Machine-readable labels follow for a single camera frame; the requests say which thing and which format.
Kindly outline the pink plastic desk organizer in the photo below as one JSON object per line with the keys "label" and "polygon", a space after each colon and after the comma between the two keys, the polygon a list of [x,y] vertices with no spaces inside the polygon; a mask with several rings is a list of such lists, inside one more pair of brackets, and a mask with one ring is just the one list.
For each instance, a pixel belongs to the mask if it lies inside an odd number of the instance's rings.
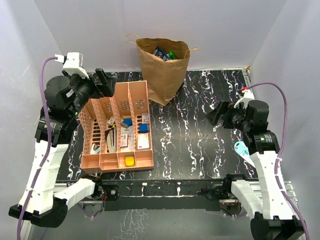
{"label": "pink plastic desk organizer", "polygon": [[[132,119],[132,126],[121,122]],[[84,131],[81,168],[89,174],[150,170],[154,167],[147,82],[120,82],[113,97],[90,99],[79,114]],[[149,149],[137,150],[139,125],[149,124]],[[107,152],[105,131],[117,129],[117,152]],[[128,146],[120,147],[121,134],[128,134]],[[125,156],[134,155],[135,165],[125,165]]]}

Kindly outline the brown paper bag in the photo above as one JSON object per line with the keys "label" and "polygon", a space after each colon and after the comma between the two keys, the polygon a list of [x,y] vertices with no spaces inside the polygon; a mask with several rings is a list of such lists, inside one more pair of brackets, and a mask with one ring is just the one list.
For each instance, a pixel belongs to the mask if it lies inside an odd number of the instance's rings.
{"label": "brown paper bag", "polygon": [[[167,105],[184,83],[191,51],[198,47],[190,48],[183,41],[167,38],[136,37],[130,41],[127,34],[125,41],[136,45],[143,80],[147,81],[148,98],[162,106]],[[159,47],[164,54],[173,52],[175,59],[163,60],[154,54]]]}

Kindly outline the blue Burts chips bag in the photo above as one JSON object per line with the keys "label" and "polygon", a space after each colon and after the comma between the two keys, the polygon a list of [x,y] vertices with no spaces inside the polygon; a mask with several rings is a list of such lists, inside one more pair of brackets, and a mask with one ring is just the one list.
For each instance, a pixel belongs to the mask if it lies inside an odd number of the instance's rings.
{"label": "blue Burts chips bag", "polygon": [[158,46],[153,51],[153,55],[162,59],[164,62],[171,60],[171,58]]}

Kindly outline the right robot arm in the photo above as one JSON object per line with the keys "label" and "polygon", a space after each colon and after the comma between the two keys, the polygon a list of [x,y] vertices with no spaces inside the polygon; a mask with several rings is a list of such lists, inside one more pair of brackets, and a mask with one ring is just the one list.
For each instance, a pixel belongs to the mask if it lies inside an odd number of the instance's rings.
{"label": "right robot arm", "polygon": [[254,99],[239,105],[221,101],[207,115],[213,126],[222,120],[225,129],[242,132],[261,195],[257,195],[242,174],[228,174],[221,190],[226,197],[239,200],[250,218],[255,240],[298,240],[307,234],[306,223],[287,195],[278,157],[280,147],[276,135],[268,130],[268,116],[268,104]]}

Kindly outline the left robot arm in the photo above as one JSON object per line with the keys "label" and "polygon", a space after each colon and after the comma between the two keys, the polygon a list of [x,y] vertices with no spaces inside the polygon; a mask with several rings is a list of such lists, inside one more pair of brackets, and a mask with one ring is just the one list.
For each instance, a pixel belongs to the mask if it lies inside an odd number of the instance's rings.
{"label": "left robot arm", "polygon": [[42,228],[57,228],[68,210],[82,199],[103,195],[98,177],[86,174],[60,192],[54,192],[65,152],[78,126],[77,117],[90,99],[112,97],[116,79],[97,68],[97,77],[67,73],[40,81],[44,101],[35,133],[35,155],[25,192],[19,203],[9,208],[9,216],[30,221]]}

